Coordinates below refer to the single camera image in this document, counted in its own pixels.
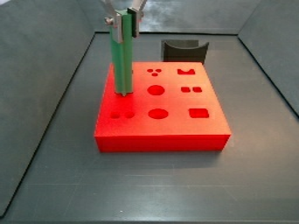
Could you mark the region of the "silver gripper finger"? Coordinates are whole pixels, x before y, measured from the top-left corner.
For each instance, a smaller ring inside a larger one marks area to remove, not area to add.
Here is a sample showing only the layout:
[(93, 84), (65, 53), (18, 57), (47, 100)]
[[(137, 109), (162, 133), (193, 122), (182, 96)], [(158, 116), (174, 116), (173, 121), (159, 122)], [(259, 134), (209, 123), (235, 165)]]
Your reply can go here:
[(145, 7), (147, 0), (134, 0), (133, 5), (127, 8), (127, 13), (133, 15), (133, 37), (139, 36), (139, 23), (145, 16)]
[(105, 4), (105, 9), (107, 11), (109, 16), (105, 18), (106, 24), (113, 28), (113, 38), (114, 40), (122, 44), (123, 43), (123, 19), (122, 14), (117, 11), (113, 6), (111, 0), (102, 0)]

